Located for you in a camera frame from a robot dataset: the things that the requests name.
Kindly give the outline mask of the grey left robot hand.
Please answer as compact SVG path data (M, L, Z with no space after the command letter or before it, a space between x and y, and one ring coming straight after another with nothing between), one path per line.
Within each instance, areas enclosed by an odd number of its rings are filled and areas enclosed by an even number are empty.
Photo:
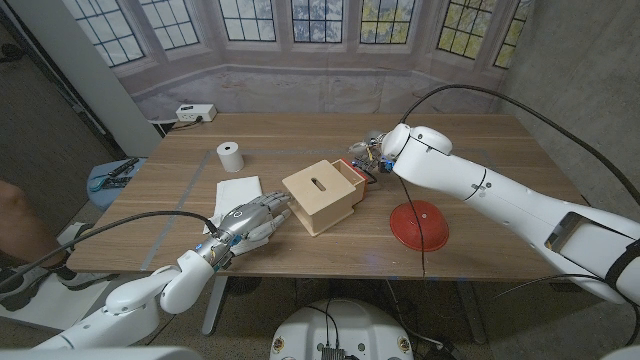
M288 193L280 191L260 195L227 213L216 230L215 237L230 243L241 240L259 241L270 236L291 214Z

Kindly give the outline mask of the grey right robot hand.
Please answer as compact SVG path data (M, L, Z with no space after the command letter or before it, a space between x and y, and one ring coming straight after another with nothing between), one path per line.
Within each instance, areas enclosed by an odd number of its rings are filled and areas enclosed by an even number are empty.
M348 153L354 156L352 164L366 173L377 170L380 173L391 173L395 162L389 160L381 152L385 133L371 130L360 142L352 144Z

